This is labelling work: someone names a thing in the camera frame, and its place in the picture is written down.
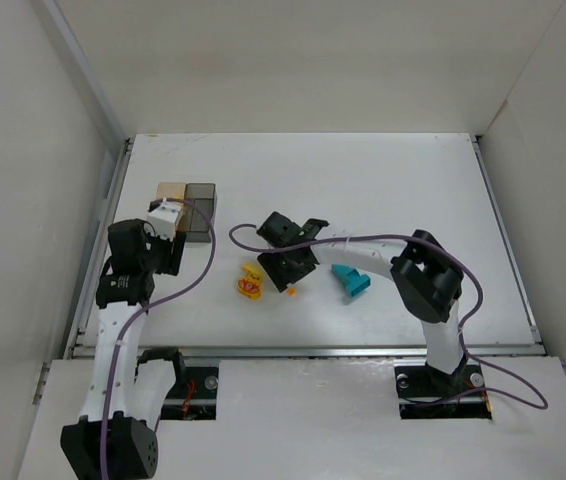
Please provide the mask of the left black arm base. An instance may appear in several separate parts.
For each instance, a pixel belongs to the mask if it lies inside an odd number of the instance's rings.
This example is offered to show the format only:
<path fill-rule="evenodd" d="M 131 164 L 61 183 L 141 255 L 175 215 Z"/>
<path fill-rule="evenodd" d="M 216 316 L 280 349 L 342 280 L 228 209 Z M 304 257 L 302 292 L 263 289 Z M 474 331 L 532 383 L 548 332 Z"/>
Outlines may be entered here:
<path fill-rule="evenodd" d="M 164 421 L 215 420 L 219 367 L 187 363 L 177 347 L 145 350 L 138 358 L 135 376 L 149 363 L 170 363 L 175 371 L 175 383 L 167 392 L 159 418 Z"/>

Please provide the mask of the yellow round lego with sticker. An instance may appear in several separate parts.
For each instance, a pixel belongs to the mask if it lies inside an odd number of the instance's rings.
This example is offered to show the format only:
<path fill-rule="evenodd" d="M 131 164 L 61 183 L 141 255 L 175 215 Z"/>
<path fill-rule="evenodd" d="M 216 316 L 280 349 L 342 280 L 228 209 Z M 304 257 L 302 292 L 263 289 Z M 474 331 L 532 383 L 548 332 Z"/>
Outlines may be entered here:
<path fill-rule="evenodd" d="M 242 275 L 237 280 L 237 289 L 241 295 L 258 300 L 262 295 L 263 272 L 254 263 L 244 263 L 241 266 Z"/>

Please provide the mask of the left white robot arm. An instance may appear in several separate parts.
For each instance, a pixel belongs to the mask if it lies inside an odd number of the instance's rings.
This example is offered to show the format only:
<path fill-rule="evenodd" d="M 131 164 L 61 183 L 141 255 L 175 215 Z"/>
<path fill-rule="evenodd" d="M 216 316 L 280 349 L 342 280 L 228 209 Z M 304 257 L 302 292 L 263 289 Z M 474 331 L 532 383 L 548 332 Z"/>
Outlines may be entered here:
<path fill-rule="evenodd" d="M 79 479 L 150 479 L 158 466 L 163 401 L 184 374 L 175 348 L 139 354 L 157 274 L 178 272 L 183 241 L 170 220 L 132 219 L 107 229 L 110 255 L 95 302 L 98 335 L 89 389 L 61 449 Z"/>

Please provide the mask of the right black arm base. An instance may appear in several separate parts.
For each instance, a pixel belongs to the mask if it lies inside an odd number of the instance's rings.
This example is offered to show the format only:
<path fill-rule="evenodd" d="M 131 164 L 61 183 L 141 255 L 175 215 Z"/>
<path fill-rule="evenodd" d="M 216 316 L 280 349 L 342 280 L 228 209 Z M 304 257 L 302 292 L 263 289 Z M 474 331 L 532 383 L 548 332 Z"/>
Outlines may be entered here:
<path fill-rule="evenodd" d="M 394 373 L 402 420 L 492 419 L 482 370 L 475 363 L 452 376 L 426 364 L 396 364 Z"/>

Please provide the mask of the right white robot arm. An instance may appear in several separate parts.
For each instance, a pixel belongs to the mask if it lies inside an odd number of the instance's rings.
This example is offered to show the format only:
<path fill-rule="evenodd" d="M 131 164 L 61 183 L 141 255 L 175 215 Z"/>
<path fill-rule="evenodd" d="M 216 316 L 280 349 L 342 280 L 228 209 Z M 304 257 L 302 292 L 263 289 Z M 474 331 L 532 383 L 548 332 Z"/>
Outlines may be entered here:
<path fill-rule="evenodd" d="M 344 265 L 391 280 L 403 305 L 422 325 L 426 365 L 452 376 L 466 362 L 458 334 L 458 299 L 464 274 L 443 254 L 427 231 L 416 230 L 395 246 L 388 239 L 357 240 L 337 233 L 319 239 L 329 223 L 309 219 L 302 226 L 278 212 L 257 228 L 257 235 L 273 249 L 257 261 L 278 291 L 300 281 L 318 265 Z"/>

